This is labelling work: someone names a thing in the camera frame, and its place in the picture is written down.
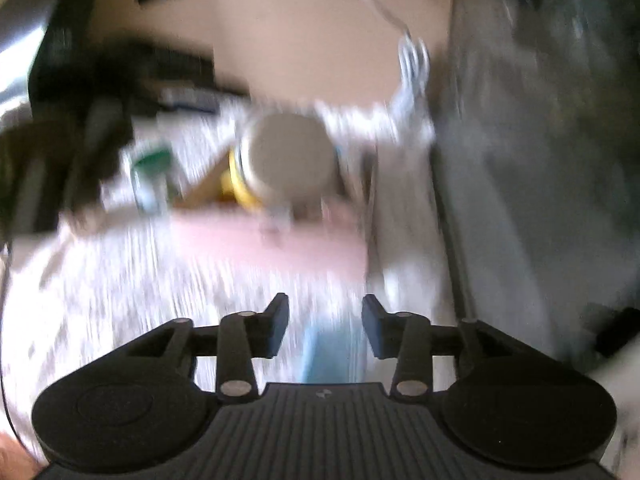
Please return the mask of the silver lid cotton pad jar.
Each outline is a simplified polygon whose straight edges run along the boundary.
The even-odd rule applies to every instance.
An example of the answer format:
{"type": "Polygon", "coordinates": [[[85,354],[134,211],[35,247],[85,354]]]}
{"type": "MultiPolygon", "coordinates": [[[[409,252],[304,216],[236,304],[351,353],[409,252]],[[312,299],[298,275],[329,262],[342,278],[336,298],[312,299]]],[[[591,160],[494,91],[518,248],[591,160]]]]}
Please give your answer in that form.
{"type": "Polygon", "coordinates": [[[338,173],[337,151],[317,117],[280,112],[242,125],[233,150],[248,192],[264,206],[318,200],[338,173]]]}

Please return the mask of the light blue box lid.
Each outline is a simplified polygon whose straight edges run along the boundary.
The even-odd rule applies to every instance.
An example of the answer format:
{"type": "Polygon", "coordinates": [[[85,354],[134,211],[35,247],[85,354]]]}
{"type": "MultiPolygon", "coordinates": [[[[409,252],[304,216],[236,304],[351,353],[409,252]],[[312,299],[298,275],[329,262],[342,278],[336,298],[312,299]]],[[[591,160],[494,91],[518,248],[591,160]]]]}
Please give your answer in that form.
{"type": "Polygon", "coordinates": [[[354,384],[366,369],[363,332],[353,320],[324,321],[305,330],[302,345],[304,384],[354,384]]]}

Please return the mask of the pink storage box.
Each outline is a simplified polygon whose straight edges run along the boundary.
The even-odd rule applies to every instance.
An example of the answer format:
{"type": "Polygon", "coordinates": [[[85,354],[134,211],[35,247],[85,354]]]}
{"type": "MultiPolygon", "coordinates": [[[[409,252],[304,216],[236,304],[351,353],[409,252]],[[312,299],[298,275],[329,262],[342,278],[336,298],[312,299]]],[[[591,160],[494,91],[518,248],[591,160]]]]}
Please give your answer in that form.
{"type": "Polygon", "coordinates": [[[232,195],[230,151],[175,203],[168,217],[175,258],[201,266],[362,284],[369,266],[378,161],[365,151],[338,159],[338,192],[304,211],[250,211],[232,195]]]}

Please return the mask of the white woven table cloth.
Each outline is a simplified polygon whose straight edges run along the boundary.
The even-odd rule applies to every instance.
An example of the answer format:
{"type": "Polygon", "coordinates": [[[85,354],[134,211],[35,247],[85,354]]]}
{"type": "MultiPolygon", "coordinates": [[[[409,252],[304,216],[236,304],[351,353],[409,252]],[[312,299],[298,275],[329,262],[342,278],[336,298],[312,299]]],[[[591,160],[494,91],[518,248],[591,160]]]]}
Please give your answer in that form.
{"type": "MultiPolygon", "coordinates": [[[[175,258],[164,218],[126,211],[125,191],[105,200],[96,230],[14,245],[2,315],[2,410],[6,431],[36,460],[43,452],[32,429],[32,406],[52,382],[174,318],[215,325],[229,313],[260,310],[283,292],[291,317],[278,355],[255,366],[260,384],[301,382],[304,333],[324,321],[353,320],[373,294],[391,311],[413,311],[438,325],[454,324],[451,285],[436,218],[430,155],[431,114],[418,106],[405,118],[382,107],[321,107],[341,151],[378,151],[374,239],[362,284],[322,276],[201,266],[175,258]]],[[[392,362],[375,359],[363,333],[362,382],[389,384],[392,362]]]]}

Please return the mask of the green lid glass jar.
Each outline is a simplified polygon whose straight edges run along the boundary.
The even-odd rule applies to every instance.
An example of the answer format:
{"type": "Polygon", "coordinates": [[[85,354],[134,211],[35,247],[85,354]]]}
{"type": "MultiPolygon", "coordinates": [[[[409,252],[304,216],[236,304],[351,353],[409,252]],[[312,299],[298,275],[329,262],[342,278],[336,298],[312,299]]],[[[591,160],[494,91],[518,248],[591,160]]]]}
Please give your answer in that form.
{"type": "Polygon", "coordinates": [[[160,214],[168,207],[168,174],[172,155],[168,148],[154,148],[135,157],[130,166],[134,200],[146,214],[160,214]]]}

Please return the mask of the black curved monitor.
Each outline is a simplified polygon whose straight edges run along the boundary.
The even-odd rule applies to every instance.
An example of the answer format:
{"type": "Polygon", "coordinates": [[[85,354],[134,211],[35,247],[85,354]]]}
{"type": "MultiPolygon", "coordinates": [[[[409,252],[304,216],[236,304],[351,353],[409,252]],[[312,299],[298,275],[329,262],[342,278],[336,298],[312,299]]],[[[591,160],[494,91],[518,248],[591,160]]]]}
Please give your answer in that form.
{"type": "Polygon", "coordinates": [[[434,176],[457,312],[595,368],[639,302],[639,0],[454,0],[434,176]]]}

